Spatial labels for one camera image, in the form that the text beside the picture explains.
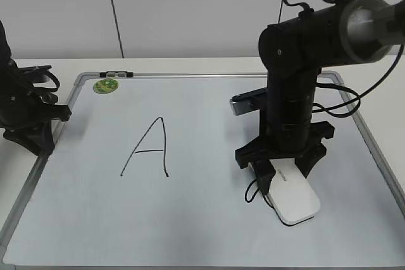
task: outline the whiteboard frame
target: whiteboard frame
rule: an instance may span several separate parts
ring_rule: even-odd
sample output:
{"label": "whiteboard frame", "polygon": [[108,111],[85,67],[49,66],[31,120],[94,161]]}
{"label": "whiteboard frame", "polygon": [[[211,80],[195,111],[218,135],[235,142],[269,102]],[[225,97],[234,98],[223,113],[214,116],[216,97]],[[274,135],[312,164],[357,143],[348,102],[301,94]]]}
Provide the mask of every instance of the whiteboard frame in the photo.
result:
{"label": "whiteboard frame", "polygon": [[[87,72],[87,73],[82,73],[79,74],[77,77],[75,83],[73,84],[72,91],[70,92],[70,95],[66,101],[66,103],[69,105],[70,109],[73,109],[74,104],[80,95],[80,91],[82,89],[83,84],[90,80],[90,79],[98,79],[102,78],[101,75],[102,72]],[[127,77],[127,72],[122,72],[122,71],[112,71],[112,72],[104,72],[108,78],[126,78]],[[131,78],[137,78],[137,79],[150,79],[150,78],[228,78],[228,77],[235,77],[235,78],[266,78],[267,74],[266,73],[133,73],[133,76]],[[330,79],[333,83],[343,85],[343,79],[342,77],[334,71],[325,71],[321,73],[319,78],[328,78]],[[343,101],[348,101],[351,98],[349,97],[349,94],[343,91],[340,91],[340,94],[342,96]],[[353,105],[350,104],[347,106],[349,110],[353,108]],[[368,129],[363,117],[360,115],[359,112],[355,112],[352,115],[352,118],[361,134],[361,136],[364,139],[364,142],[366,143],[368,149],[370,150],[371,155],[374,158],[374,161],[376,162],[382,176],[384,177],[385,182],[387,183],[388,187],[390,188],[392,195],[394,196],[397,205],[399,206],[402,214],[405,217],[405,193],[402,187],[400,186],[397,178],[393,174],[386,158],[382,154],[382,151],[378,147],[373,135],[371,134],[370,130]],[[55,144],[58,142],[58,139],[60,138],[60,135],[64,129],[65,122],[62,121],[57,121],[54,126],[53,126],[53,136],[54,136],[54,141]],[[22,187],[20,194],[18,195],[13,208],[11,209],[7,220],[3,226],[3,228],[0,231],[0,270],[14,270],[14,269],[99,269],[98,267],[49,267],[49,266],[44,266],[44,267],[30,267],[30,266],[15,266],[11,264],[4,264],[3,263],[3,257],[6,252],[6,248],[9,244],[9,241],[11,240],[11,237],[13,236],[13,233],[18,225],[18,222],[25,210],[25,207],[27,206],[31,195],[33,194],[35,187],[39,181],[39,178],[41,177],[41,174],[45,168],[45,165],[47,163],[48,156],[45,154],[41,154],[34,166],[32,167],[30,174],[28,175],[28,178],[26,179],[24,186]],[[122,269],[122,267],[103,267],[104,269]],[[134,267],[125,267],[126,269],[132,269],[132,268],[141,268],[140,266],[134,266]],[[148,270],[157,270],[157,269],[168,269],[168,268],[174,268],[174,267],[147,267]],[[216,267],[216,268],[221,268],[221,269],[231,269],[234,267]],[[267,267],[268,269],[288,269],[287,267]],[[388,269],[390,267],[380,267],[379,269]],[[317,267],[317,269],[331,269],[330,267]]]}

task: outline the white wall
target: white wall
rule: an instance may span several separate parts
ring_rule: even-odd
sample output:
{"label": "white wall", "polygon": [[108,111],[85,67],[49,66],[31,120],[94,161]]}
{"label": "white wall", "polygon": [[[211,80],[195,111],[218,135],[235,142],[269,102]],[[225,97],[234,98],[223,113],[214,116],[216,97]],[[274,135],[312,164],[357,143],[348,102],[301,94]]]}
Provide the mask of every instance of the white wall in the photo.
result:
{"label": "white wall", "polygon": [[0,0],[14,58],[119,57],[110,0]]}
{"label": "white wall", "polygon": [[[115,0],[115,6],[126,57],[257,56],[259,34],[277,21],[280,0]],[[15,58],[121,56],[110,0],[0,0],[0,8]],[[282,20],[298,11],[284,6]]]}
{"label": "white wall", "polygon": [[281,0],[115,0],[126,57],[258,56]]}

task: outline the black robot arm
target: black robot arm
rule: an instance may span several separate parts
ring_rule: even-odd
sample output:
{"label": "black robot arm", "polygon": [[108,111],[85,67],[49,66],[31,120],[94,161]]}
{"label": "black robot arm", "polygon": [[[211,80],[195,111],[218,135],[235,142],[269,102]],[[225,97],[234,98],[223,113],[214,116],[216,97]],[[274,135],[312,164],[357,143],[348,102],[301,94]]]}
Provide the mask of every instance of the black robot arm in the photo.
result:
{"label": "black robot arm", "polygon": [[[327,121],[311,123],[321,69],[372,63],[405,43],[405,1],[392,6],[383,0],[324,1],[333,5],[314,11],[307,3],[283,0],[303,10],[295,19],[268,25],[260,35],[267,88],[231,100],[235,114],[260,110],[259,137],[236,150],[235,157],[241,168],[252,164],[263,194],[275,175],[270,159],[294,158],[307,177],[326,154],[321,139],[332,138],[334,128]],[[338,85],[334,89],[355,93]]]}
{"label": "black robot arm", "polygon": [[[51,66],[19,68],[11,58],[11,50],[0,21],[0,128],[5,139],[16,142],[35,155],[51,154],[54,141],[52,120],[67,121],[71,115],[68,106],[55,105],[54,93],[60,83],[49,72]],[[51,79],[56,87],[36,87],[34,83]]]}

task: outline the white object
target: white object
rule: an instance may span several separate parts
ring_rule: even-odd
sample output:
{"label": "white object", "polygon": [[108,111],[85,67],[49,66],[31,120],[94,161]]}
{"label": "white object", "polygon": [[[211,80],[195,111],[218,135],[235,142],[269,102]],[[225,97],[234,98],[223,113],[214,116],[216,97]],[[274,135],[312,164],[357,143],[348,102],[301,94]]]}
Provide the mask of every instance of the white object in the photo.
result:
{"label": "white object", "polygon": [[[234,159],[234,150],[257,135],[258,113],[236,118],[227,101],[264,86],[264,78],[136,78],[120,80],[119,89],[104,95],[94,93],[94,82],[82,88],[5,262],[405,264],[404,218],[352,119],[315,116],[337,129],[335,138],[325,143],[327,156],[309,176],[323,208],[314,220],[286,227],[262,200],[243,201],[253,177]],[[317,101],[340,102],[339,93],[330,91],[320,90]],[[165,177],[157,152],[133,157],[121,178],[128,154],[158,116],[165,118],[170,177]],[[140,148],[159,149],[159,144],[162,131],[156,127]]]}
{"label": "white object", "polygon": [[268,198],[280,220],[293,226],[312,218],[321,202],[294,160],[272,159],[271,164],[276,175],[271,180]]}

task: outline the white table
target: white table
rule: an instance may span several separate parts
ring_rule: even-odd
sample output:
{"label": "white table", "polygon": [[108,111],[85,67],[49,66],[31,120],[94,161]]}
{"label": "white table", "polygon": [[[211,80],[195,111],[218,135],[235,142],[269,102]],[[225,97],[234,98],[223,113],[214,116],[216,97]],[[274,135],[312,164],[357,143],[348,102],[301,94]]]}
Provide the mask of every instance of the white table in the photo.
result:
{"label": "white table", "polygon": [[[378,63],[336,67],[346,85],[363,92],[387,70],[394,56]],[[87,71],[134,71],[138,73],[241,73],[264,72],[259,58],[178,58],[178,59],[20,59],[19,66],[51,64],[59,78],[59,100],[65,101],[78,74]],[[367,125],[387,158],[402,188],[405,189],[405,169],[402,168],[402,139],[405,137],[405,109],[401,96],[405,94],[405,61],[381,86],[366,97],[361,106]],[[36,157],[24,148],[0,138],[0,225],[4,224]]]}

